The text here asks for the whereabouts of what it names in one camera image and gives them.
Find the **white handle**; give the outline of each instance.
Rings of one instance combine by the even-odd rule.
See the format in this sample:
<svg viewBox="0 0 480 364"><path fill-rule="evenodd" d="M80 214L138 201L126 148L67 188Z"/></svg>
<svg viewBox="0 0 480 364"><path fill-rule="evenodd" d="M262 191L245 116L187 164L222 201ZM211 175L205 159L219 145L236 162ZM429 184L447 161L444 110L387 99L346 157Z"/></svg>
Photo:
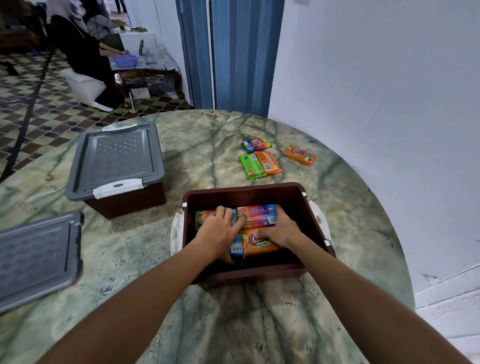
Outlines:
<svg viewBox="0 0 480 364"><path fill-rule="evenodd" d="M115 194L122 194L125 192L140 190L144 185L141 178L132 178L129 180L121 180L112 183L104 184L93 190L93 196L95 198L103 198L113 196Z"/></svg>
<svg viewBox="0 0 480 364"><path fill-rule="evenodd" d="M183 246L183 218L184 214L176 213L170 231L170 254L178 253Z"/></svg>
<svg viewBox="0 0 480 364"><path fill-rule="evenodd" d="M116 126L117 124L112 124L109 126L106 126L105 128L102 128L101 130L103 132L111 132L114 130L122 130L122 129L129 129L133 128L134 126L137 126L137 124L132 124L132 125L124 125L124 126Z"/></svg>
<svg viewBox="0 0 480 364"><path fill-rule="evenodd" d="M328 222L327 222L327 219L325 218L324 213L317 206L317 204L312 200L310 200L308 204L310 205L310 208L312 209L312 212L315 215L315 218L317 219L318 225L320 225L320 229L325 235L325 239L326 239L325 244L327 246L331 245L330 240L332 240L332 237L330 236L330 228L328 227Z"/></svg>

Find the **gray lid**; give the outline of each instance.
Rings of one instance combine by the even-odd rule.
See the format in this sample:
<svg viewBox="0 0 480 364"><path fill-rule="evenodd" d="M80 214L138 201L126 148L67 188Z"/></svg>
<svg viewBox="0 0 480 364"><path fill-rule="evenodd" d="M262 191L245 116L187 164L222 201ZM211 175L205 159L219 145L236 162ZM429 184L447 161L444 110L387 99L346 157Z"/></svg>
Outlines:
<svg viewBox="0 0 480 364"><path fill-rule="evenodd" d="M152 121L128 127L113 124L82 133L65 188L71 201L94 198L94 189L113 182L141 179L143 186L162 181L162 152Z"/></svg>
<svg viewBox="0 0 480 364"><path fill-rule="evenodd" d="M0 232L0 312L75 281L82 224L71 211Z"/></svg>

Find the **marble table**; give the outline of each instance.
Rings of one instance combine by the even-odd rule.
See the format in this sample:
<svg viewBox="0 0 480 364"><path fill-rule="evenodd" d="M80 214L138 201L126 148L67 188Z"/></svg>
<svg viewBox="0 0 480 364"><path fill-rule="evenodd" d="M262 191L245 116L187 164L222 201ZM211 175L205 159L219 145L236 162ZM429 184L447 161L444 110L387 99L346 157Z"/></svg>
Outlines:
<svg viewBox="0 0 480 364"><path fill-rule="evenodd" d="M192 189L300 182L325 213L338 259L414 309L407 264L375 195L333 151L304 133L248 114L186 110L148 115L160 136L167 203L105 220L63 190L75 141L0 184L0 230L73 209L85 215L78 282L0 317L0 364L34 363L129 282L170 256L170 226ZM283 173L247 180L240 142L266 137ZM317 154L311 167L288 145ZM309 274L203 291L175 302L140 363L366 363Z"/></svg>

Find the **white headscarf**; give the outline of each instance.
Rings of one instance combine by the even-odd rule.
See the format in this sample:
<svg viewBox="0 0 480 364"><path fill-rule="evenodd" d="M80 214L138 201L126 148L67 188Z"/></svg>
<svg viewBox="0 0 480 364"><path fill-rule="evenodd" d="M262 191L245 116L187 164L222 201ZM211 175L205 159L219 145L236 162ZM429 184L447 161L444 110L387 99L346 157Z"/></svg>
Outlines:
<svg viewBox="0 0 480 364"><path fill-rule="evenodd" d="M52 16L59 15L74 21L80 28L88 33L88 28L82 20L85 9L79 0L47 0L47 24L52 22Z"/></svg>

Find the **black dress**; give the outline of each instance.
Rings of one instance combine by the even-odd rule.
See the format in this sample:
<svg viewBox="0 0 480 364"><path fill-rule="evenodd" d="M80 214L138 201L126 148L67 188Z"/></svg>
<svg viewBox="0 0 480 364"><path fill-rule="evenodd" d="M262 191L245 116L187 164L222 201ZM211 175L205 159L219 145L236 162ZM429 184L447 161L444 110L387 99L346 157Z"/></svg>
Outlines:
<svg viewBox="0 0 480 364"><path fill-rule="evenodd" d="M123 96L115 86L110 61L100 55L99 40L60 15L52 16L48 37L65 54L75 72L105 83L107 88L95 99L96 102L113 109L122 104Z"/></svg>

